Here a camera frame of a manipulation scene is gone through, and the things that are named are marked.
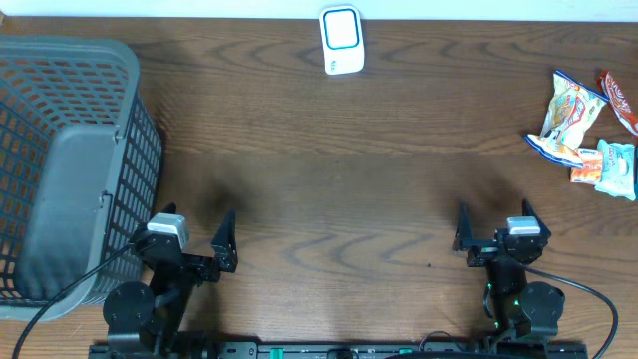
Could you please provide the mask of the orange red snack bar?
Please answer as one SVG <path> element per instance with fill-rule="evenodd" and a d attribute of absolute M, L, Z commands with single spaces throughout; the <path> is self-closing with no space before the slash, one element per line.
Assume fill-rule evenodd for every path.
<path fill-rule="evenodd" d="M 630 105 L 609 71 L 603 71 L 598 77 L 598 85 L 608 98 L 617 120 L 634 136 L 637 136 L 637 115 Z"/>

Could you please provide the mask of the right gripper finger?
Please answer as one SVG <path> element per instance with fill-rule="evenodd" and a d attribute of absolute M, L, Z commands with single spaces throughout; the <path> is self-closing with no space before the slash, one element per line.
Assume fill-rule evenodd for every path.
<path fill-rule="evenodd" d="M 537 217 L 535 210 L 533 209 L 531 203 L 527 199 L 524 199 L 522 201 L 521 210 L 522 210 L 523 216 Z"/>
<path fill-rule="evenodd" d="M 466 204 L 462 202 L 460 205 L 458 224 L 452 249 L 454 251 L 468 250 L 472 246 L 473 240 L 474 236 L 468 214 L 468 208 Z"/>

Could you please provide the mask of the large snack chip bag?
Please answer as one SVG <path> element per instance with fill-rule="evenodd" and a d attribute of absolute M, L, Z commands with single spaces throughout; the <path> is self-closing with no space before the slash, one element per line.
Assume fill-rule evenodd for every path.
<path fill-rule="evenodd" d="M 584 161 L 577 149 L 609 99 L 560 70 L 552 78 L 554 93 L 541 132 L 526 135 L 524 140 L 547 160 L 580 169 Z"/>

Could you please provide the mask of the mint green wipes packet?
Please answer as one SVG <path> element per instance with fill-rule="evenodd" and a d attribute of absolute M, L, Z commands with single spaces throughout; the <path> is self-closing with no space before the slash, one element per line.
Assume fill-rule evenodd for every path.
<path fill-rule="evenodd" d="M 634 201 L 636 199 L 635 146 L 600 140 L 597 150 L 602 153 L 603 164 L 601 180 L 594 189 L 614 197 L 625 197 Z"/>

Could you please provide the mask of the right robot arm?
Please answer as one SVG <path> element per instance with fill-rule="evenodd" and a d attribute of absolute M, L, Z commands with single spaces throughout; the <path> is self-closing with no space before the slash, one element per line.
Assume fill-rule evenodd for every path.
<path fill-rule="evenodd" d="M 467 266 L 486 269 L 483 309 L 496 326 L 477 348 L 489 354 L 549 356 L 548 340 L 558 333 L 565 295 L 547 282 L 528 281 L 525 268 L 542 256 L 550 237 L 550 230 L 524 201 L 522 215 L 508 218 L 492 239 L 477 239 L 467 206 L 461 205 L 453 250 L 467 254 Z"/>

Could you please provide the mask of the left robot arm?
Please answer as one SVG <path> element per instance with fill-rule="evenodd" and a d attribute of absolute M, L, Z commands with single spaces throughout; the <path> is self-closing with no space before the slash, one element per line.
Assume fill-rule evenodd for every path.
<path fill-rule="evenodd" d="M 109 293 L 103 305 L 107 343 L 91 346 L 91 358 L 218 356 L 218 344 L 179 328 L 193 290 L 236 270 L 235 212 L 225 216 L 213 236 L 213 256 L 184 252 L 188 240 L 185 217 L 176 213 L 173 203 L 138 226 L 129 240 L 130 250 L 153 277 L 148 284 L 128 281 Z"/>

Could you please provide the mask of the small orange tissue box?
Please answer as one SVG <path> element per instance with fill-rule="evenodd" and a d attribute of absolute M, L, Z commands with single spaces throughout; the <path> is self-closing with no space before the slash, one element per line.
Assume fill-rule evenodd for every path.
<path fill-rule="evenodd" d="M 577 154 L 583 161 L 581 168 L 572 168 L 570 181 L 572 183 L 585 183 L 597 185 L 601 182 L 603 170 L 603 154 L 599 150 L 577 149 Z"/>

